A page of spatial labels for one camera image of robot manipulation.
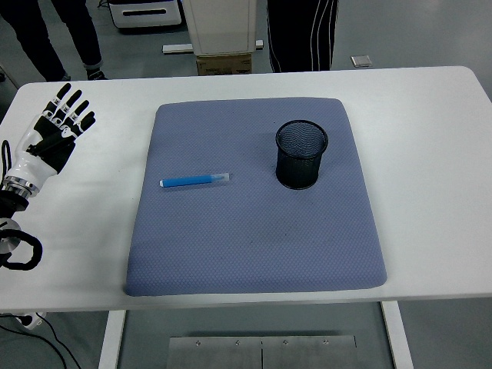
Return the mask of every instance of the metal plate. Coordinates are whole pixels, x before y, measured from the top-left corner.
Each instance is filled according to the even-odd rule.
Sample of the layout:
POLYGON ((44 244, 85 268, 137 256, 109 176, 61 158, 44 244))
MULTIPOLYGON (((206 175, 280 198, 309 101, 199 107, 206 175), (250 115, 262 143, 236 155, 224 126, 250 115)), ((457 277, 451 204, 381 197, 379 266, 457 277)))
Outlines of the metal plate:
POLYGON ((354 336, 263 337, 263 369, 353 369, 354 336))
POLYGON ((354 336, 172 337, 167 369, 353 369, 354 336))
POLYGON ((260 337, 172 337, 167 369, 261 369, 260 337))
POLYGON ((355 68, 372 67, 372 61, 369 59, 369 55, 351 56, 351 60, 355 68))

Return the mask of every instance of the person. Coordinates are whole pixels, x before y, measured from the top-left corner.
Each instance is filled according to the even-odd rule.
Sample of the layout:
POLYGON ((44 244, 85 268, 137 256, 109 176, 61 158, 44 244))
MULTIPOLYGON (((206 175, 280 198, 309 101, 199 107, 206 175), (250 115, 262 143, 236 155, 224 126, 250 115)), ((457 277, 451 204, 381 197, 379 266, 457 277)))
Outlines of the person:
MULTIPOLYGON (((52 0, 68 27, 89 80, 107 79, 94 23, 85 0, 52 0)), ((66 70, 49 40, 38 0, 0 0, 0 15, 13 27, 22 49, 46 81, 69 81, 66 70)))
POLYGON ((267 12, 273 72, 330 70, 338 0, 268 0, 267 12))

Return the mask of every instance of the white table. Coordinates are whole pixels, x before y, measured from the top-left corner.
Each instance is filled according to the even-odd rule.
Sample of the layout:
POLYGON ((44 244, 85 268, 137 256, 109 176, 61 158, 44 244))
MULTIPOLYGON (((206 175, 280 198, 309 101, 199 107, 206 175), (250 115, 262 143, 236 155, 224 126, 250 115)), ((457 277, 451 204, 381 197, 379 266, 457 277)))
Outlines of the white table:
MULTIPOLYGON (((0 311, 183 308, 249 302, 492 296, 492 104, 462 67, 77 81, 96 124, 14 219, 44 245, 33 271, 0 268, 0 311), (181 101, 310 96, 344 104, 387 282, 367 290, 132 298, 128 250, 155 112, 181 101)), ((0 125, 12 150, 62 83, 22 87, 0 125)), ((15 252, 28 258, 29 247, 15 252)))

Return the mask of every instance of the black mesh pen holder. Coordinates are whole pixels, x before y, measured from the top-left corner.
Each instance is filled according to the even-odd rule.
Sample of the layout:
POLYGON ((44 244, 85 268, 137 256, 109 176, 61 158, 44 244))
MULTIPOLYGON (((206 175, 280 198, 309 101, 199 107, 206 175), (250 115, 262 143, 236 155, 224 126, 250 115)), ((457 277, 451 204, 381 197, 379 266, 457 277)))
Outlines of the black mesh pen holder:
POLYGON ((277 169, 280 183, 294 190, 314 185, 320 168, 321 156, 328 146, 323 128, 312 121, 288 121, 275 136, 277 169))

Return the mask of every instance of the cardboard box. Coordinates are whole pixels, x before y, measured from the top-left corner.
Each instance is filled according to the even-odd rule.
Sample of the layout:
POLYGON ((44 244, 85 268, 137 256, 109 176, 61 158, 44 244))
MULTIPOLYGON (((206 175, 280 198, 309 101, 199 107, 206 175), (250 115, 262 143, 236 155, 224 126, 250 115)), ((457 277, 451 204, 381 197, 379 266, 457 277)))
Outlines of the cardboard box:
POLYGON ((247 75, 251 73, 251 54, 197 56, 198 75, 247 75))

